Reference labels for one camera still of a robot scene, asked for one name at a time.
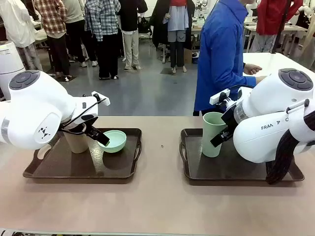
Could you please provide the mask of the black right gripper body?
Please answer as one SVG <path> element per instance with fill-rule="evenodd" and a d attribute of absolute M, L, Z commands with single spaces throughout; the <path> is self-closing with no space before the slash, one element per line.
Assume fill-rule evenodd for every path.
<path fill-rule="evenodd" d="M 237 107 L 237 105 L 232 105 L 226 111 L 224 114 L 221 116 L 221 119 L 224 121 L 226 124 L 226 128 L 224 129 L 224 132 L 227 132 L 228 134 L 233 134 L 235 128 L 238 125 L 238 122 L 236 118 L 234 117 L 234 110 Z"/>

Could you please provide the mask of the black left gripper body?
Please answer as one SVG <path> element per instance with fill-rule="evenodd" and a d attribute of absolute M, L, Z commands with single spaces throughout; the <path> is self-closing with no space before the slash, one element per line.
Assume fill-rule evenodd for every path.
<path fill-rule="evenodd" d="M 97 119 L 98 116 L 95 114 L 81 115 L 80 117 L 74 118 L 67 123 L 61 124 L 61 132 L 73 135 L 84 134 L 87 129 L 92 127 Z"/>

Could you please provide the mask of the person's left hand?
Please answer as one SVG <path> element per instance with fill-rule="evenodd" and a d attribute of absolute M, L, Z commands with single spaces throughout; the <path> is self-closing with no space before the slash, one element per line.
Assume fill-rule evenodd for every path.
<path fill-rule="evenodd" d="M 247 75 L 254 75 L 261 71 L 262 68 L 260 66 L 254 65 L 254 64 L 249 64 L 249 63 L 244 63 L 244 73 Z"/>

